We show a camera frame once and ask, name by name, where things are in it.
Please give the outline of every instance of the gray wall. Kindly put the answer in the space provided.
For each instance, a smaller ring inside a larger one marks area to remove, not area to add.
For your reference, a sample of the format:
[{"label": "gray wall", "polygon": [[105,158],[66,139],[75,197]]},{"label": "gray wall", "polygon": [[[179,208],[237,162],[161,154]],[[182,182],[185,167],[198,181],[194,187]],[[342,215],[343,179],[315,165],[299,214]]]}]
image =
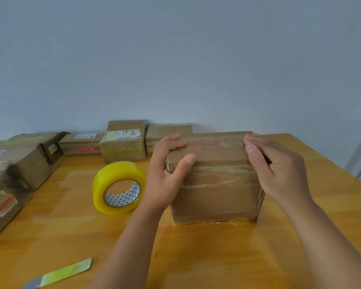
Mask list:
[{"label": "gray wall", "polygon": [[110,119],[361,140],[361,0],[0,0],[0,139]]}]

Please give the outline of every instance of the clear packing tape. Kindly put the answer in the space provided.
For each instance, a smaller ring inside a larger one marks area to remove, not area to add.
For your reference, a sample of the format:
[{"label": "clear packing tape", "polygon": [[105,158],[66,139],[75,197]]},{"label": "clear packing tape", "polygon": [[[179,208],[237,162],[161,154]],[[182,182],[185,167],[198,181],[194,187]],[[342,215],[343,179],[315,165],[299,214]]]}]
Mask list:
[{"label": "clear packing tape", "polygon": [[[134,184],[121,194],[109,193],[113,184],[123,180]],[[104,214],[120,215],[138,207],[146,185],[146,176],[130,161],[119,161],[103,167],[92,182],[93,203]]]}]

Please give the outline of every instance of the right hand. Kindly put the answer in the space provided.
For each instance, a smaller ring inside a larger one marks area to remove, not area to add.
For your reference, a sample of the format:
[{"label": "right hand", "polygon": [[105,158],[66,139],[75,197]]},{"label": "right hand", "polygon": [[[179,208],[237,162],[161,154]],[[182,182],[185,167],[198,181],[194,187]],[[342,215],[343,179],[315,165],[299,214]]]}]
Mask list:
[{"label": "right hand", "polygon": [[244,143],[262,189],[282,209],[302,208],[314,203],[301,155],[257,133],[246,134]]}]

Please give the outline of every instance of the wooden table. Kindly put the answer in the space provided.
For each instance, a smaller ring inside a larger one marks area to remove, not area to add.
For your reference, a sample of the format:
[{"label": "wooden table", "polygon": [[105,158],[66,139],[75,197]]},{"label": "wooden table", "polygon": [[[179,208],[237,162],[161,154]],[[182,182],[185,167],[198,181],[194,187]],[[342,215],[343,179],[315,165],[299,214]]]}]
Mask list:
[{"label": "wooden table", "polygon": [[[289,134],[269,135],[304,156],[315,201],[361,253],[361,181]],[[131,213],[107,216],[92,203],[101,156],[67,157],[0,234],[0,288],[93,257],[92,268],[47,288],[85,288]],[[146,172],[149,161],[137,163]],[[294,230],[268,196],[258,223],[159,224],[147,288],[314,288]]]}]

